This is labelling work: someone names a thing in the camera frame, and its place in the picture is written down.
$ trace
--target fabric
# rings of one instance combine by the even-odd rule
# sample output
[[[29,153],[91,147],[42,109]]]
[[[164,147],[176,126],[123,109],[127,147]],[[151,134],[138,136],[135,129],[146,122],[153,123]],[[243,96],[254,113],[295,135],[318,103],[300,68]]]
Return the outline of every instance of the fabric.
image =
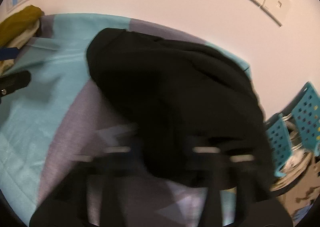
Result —
[[[6,97],[19,89],[27,87],[31,81],[31,74],[28,71],[21,71],[18,73],[10,74],[0,77],[0,104],[1,97]]]
[[[143,167],[143,164],[139,163],[139,145],[137,143],[139,139],[131,139],[131,141],[122,141],[121,145],[129,145],[131,148],[126,148],[126,152],[121,152],[118,147],[115,150],[109,148],[109,153],[104,154],[98,158],[92,158],[92,160],[84,160],[84,162],[78,162],[74,168],[68,173],[68,175],[62,180],[61,183],[54,188],[44,202],[37,208],[36,212],[30,220],[30,227],[43,227],[43,226],[56,226],[56,227],[94,227],[96,225],[88,222],[87,215],[87,200],[88,200],[88,177],[100,176],[100,183],[103,186],[101,195],[101,210],[100,210],[100,227],[126,227],[131,226],[132,223],[127,222],[126,217],[123,215],[123,209],[120,205],[119,199],[119,182],[116,181],[116,173],[127,172],[128,175],[134,174],[137,168]],[[224,155],[212,154],[211,157],[219,156],[223,158]],[[237,163],[238,168],[234,168],[236,171],[239,170],[239,174],[242,174],[245,168],[249,168],[250,172],[253,172],[252,165]],[[250,193],[246,197],[252,195],[251,188],[247,190]],[[211,193],[213,189],[209,187],[207,192],[207,198],[205,201],[202,216],[200,218],[198,227],[221,227],[221,216],[219,212],[215,211],[217,205],[220,204],[220,196],[214,196]],[[140,196],[136,194],[136,202],[139,203]],[[245,200],[241,200],[244,203],[237,203],[237,212],[241,211],[241,208],[246,203]],[[292,221],[286,210],[281,206],[279,201],[276,199],[270,199],[267,203],[261,204],[255,203],[258,210],[254,214],[254,208],[250,208],[250,212],[246,215],[246,220],[238,222],[232,225],[233,227],[251,227],[251,226],[282,226],[292,227]],[[157,222],[153,215],[144,214],[139,217],[139,226],[153,225],[153,222]],[[143,219],[147,218],[149,223],[143,224]]]
[[[34,34],[39,29],[39,27],[40,27],[40,20],[37,20],[34,24],[26,28],[26,30],[23,31],[19,36],[11,40],[6,47],[21,49],[29,41],[29,39],[34,36]],[[13,65],[14,65],[14,58],[0,61],[0,75],[4,71],[12,67]]]
[[[311,207],[312,207],[312,204],[307,205],[306,207],[303,207],[303,208],[299,209],[299,210],[294,214],[293,220],[294,220],[295,222],[297,222],[297,223],[300,222],[300,221],[303,219],[303,217],[305,217],[305,216],[307,215],[307,213],[308,213],[308,211],[311,209]]]
[[[17,48],[0,48],[0,61],[14,59],[18,53],[19,50]]]
[[[32,26],[42,15],[40,8],[33,5],[13,14],[0,24],[0,47],[7,45],[15,37]]]
[[[28,87],[2,98],[0,105],[0,189],[27,225],[37,204],[72,168],[75,154],[99,154],[128,130],[128,121],[106,105],[88,75],[85,52],[99,31],[106,27],[147,31],[168,39],[209,44],[182,31],[126,17],[58,14],[40,19],[42,34],[26,43],[15,65],[4,73],[28,70],[32,80]],[[246,73],[250,70],[248,63],[224,52],[242,64]],[[98,223],[99,182],[92,182],[89,216],[92,223]],[[142,215],[156,219],[153,227],[192,227],[206,194],[205,188],[144,175],[124,179],[123,185],[128,190],[123,194],[128,217],[136,227],[141,227]],[[234,220],[236,197],[228,191],[220,195],[227,225]]]
[[[263,114],[250,80],[232,60],[204,45],[111,28],[93,39],[87,60],[115,110],[137,123],[152,175],[207,187],[186,171],[185,145],[196,139],[224,154],[254,155],[257,178],[269,190],[273,166]],[[226,182],[221,187],[234,187]]]

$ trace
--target blue strap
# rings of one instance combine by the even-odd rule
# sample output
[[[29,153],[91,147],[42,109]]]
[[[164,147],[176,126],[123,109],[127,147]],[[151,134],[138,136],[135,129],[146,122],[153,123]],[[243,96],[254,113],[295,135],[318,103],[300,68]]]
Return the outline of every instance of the blue strap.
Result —
[[[8,59],[16,59],[19,54],[17,48],[0,48],[0,61]]]

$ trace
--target plastic basket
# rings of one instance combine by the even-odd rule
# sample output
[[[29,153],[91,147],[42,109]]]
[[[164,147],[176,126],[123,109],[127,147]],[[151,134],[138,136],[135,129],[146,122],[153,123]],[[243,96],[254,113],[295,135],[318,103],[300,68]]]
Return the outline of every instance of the plastic basket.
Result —
[[[292,109],[292,116],[298,127],[303,146],[319,156],[320,144],[320,99],[313,85],[308,82],[304,95]]]
[[[286,176],[285,173],[280,172],[280,169],[292,154],[292,144],[287,126],[282,120],[282,114],[278,114],[278,120],[267,130],[267,136],[272,149],[274,174],[276,177]]]

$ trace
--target clothes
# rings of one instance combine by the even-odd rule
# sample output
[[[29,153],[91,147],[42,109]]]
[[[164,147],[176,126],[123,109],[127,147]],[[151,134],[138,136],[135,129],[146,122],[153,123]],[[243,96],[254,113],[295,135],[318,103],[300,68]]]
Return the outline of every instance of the clothes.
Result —
[[[138,124],[144,163],[154,176],[206,186],[183,170],[184,146],[195,139],[228,155],[254,155],[256,177],[269,190],[273,166],[263,114],[232,60],[200,44],[111,28],[94,38],[87,60],[102,93]]]
[[[0,77],[0,104],[1,97],[7,96],[15,91],[25,88],[31,81],[29,71],[22,71]]]
[[[309,205],[307,205],[306,207],[303,207],[303,208],[297,210],[297,211],[294,213],[292,219],[293,219],[296,223],[300,222],[300,221],[303,219],[303,217],[305,217],[305,216],[307,215],[308,211],[311,209],[312,206],[313,206],[313,204],[309,204]]]
[[[0,24],[0,47],[6,46],[11,40],[32,26],[41,15],[40,8],[30,5],[5,19]]]
[[[37,20],[34,24],[31,24],[20,35],[11,40],[7,48],[21,49],[31,37],[37,32],[40,27],[40,20]],[[0,61],[0,75],[14,65],[14,59]]]

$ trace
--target light blue bedsheet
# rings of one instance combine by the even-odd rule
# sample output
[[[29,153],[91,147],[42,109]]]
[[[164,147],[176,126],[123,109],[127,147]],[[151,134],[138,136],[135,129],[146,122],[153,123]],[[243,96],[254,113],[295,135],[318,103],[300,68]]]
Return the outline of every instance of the light blue bedsheet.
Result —
[[[125,17],[59,14],[44,16],[41,21],[41,37],[29,41],[16,65],[7,72],[28,70],[32,74],[31,83],[2,98],[0,105],[0,188],[27,225],[37,203],[70,169],[70,156],[83,150],[88,140],[94,143],[97,131],[122,123],[113,115],[101,119],[104,122],[97,119],[104,116],[99,106],[102,97],[89,80],[85,52],[100,30],[121,28],[218,48],[181,31]],[[245,61],[226,50],[222,53],[250,76]],[[112,111],[106,110],[106,113],[112,114]],[[173,201],[180,208],[183,222],[179,216],[166,214],[165,208],[155,209],[157,213],[185,226],[186,218],[191,217],[185,213],[186,208],[193,206],[188,197],[194,195],[194,191],[184,192],[182,198]],[[235,195],[227,191],[221,194],[224,223],[228,224],[233,221]]]

